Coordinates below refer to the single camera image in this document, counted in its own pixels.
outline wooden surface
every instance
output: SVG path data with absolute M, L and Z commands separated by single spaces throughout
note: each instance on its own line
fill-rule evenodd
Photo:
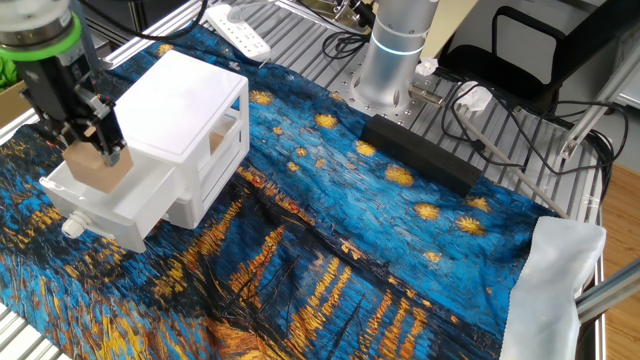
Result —
M 438 55 L 477 2 L 478 0 L 440 0 L 420 57 Z
M 615 166 L 603 203 L 605 277 L 640 257 L 640 174 Z M 606 313 L 607 359 L 640 358 L 640 294 Z

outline cardboard box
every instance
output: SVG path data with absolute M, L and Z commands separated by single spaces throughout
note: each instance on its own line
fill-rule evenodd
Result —
M 31 108 L 29 102 L 20 97 L 20 91 L 24 88 L 24 81 L 20 81 L 0 93 L 0 128 Z

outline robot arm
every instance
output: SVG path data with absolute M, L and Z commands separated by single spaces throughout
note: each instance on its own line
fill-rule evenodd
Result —
M 0 55 L 15 62 L 23 95 L 48 131 L 67 145 L 91 143 L 113 166 L 126 142 L 114 104 L 95 94 L 69 1 L 0 1 Z

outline green cloth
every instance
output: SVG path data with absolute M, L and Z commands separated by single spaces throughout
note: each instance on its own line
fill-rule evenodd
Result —
M 0 93 L 17 84 L 20 80 L 16 64 L 0 56 Z

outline white cable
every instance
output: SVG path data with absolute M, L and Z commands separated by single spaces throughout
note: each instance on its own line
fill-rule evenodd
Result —
M 467 130 L 471 131 L 477 138 L 478 140 L 482 141 L 482 143 L 494 154 L 496 154 L 497 157 L 500 158 L 500 160 L 504 163 L 507 164 L 515 164 L 513 161 L 511 161 L 505 154 L 502 153 L 502 151 L 500 151 L 500 149 L 498 149 L 489 139 L 487 139 L 484 134 L 482 134 L 482 132 L 480 132 L 480 130 L 478 130 L 475 126 L 473 126 L 473 124 L 471 124 L 464 116 L 459 116 L 460 121 L 462 122 L 462 124 L 465 126 L 465 128 L 467 128 Z M 547 203 L 547 205 L 549 205 L 549 207 L 551 208 L 551 210 L 555 211 L 556 214 L 558 214 L 558 216 L 560 216 L 563 219 L 569 219 L 569 215 L 567 215 L 567 213 L 564 212 L 564 210 L 562 210 L 560 208 L 560 206 L 558 206 L 558 204 L 555 203 L 555 201 L 551 200 L 550 197 L 547 196 L 547 194 L 545 194 L 542 190 L 540 190 L 539 187 L 537 187 L 533 181 L 531 181 L 531 179 L 529 179 L 529 177 L 527 177 L 522 171 L 520 171 L 520 169 L 518 169 L 517 167 L 513 167 L 510 166 L 509 169 L 511 171 L 513 171 L 516 176 L 522 180 L 523 183 L 525 183 L 529 189 L 531 189 L 531 191 L 533 191 L 534 193 L 536 193 L 536 195 L 540 196 L 540 198 Z

